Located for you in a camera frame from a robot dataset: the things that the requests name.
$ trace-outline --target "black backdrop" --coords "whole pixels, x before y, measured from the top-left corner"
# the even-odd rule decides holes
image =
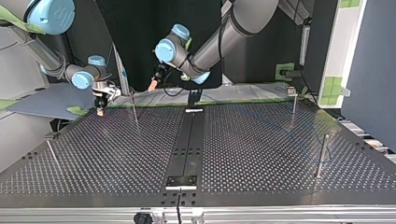
[[[220,0],[97,0],[97,4],[124,63],[129,84],[137,91],[148,88],[157,62],[152,51],[175,23],[190,29],[191,53],[220,25]],[[218,87],[221,74],[214,72],[205,87]],[[169,82],[185,85],[178,73],[174,73]],[[190,82],[188,87],[196,86]]]

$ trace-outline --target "vertical metal post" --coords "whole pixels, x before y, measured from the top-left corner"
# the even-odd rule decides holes
[[[47,140],[47,145],[49,146],[49,151],[50,151],[50,154],[52,154],[53,159],[55,159],[57,165],[59,166],[59,168],[61,168],[61,166],[58,162],[58,158],[55,155],[55,151],[52,148],[52,144],[50,143],[50,140]]]
[[[295,94],[295,95],[294,95],[293,114],[296,113],[297,97],[298,97],[298,94]]]
[[[320,159],[319,159],[319,165],[318,165],[318,169],[317,169],[317,179],[321,178],[323,162],[324,162],[324,158],[326,156],[327,147],[329,145],[329,138],[330,138],[330,136],[328,134],[325,134],[323,137],[323,144],[322,144],[322,148],[320,151]]]

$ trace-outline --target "metal rod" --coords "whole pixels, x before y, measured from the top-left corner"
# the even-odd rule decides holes
[[[138,123],[139,121],[137,120],[137,114],[136,114],[136,107],[134,105],[134,93],[131,92],[129,97],[131,99],[131,104],[132,104],[132,107],[134,109],[134,122],[136,122],[137,127],[139,127],[139,123]]]
[[[126,72],[124,71],[124,66],[122,64],[121,57],[119,53],[117,52],[117,48],[113,43],[113,50],[114,54],[116,56],[116,63],[117,63],[117,69],[119,71],[119,78],[120,78],[120,84],[121,84],[121,91],[123,96],[129,96],[131,95],[131,90],[128,84],[128,77]]]
[[[53,159],[55,159],[56,163],[58,163],[58,158],[56,158],[55,152],[53,151],[52,145],[50,144],[50,140],[47,140],[47,145],[49,145],[49,151],[52,154]]]
[[[295,113],[296,113],[297,97],[298,97],[298,94],[295,94],[295,95],[294,95],[293,114],[295,114]]]
[[[318,164],[318,169],[317,169],[317,179],[321,178],[323,162],[324,162],[324,158],[326,156],[327,147],[329,145],[329,138],[330,138],[330,136],[328,134],[325,134],[323,137],[323,144],[322,144],[322,148],[320,151],[320,159],[319,159],[319,164]]]

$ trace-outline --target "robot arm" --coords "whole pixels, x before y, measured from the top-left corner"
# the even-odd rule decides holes
[[[33,24],[48,35],[65,33],[75,17],[73,0],[0,0],[0,6],[5,7],[18,20]],[[106,82],[106,60],[103,57],[91,56],[89,65],[85,67],[69,64],[63,55],[50,49],[35,34],[11,23],[7,26],[20,46],[40,63],[42,72],[57,78],[64,77],[82,90],[92,87],[99,115],[103,114],[108,102],[120,95],[120,90]]]
[[[202,84],[210,68],[233,50],[243,39],[259,33],[273,17],[278,0],[233,0],[220,28],[195,55],[185,50],[190,31],[176,24],[172,32],[155,49],[161,63],[168,63]]]

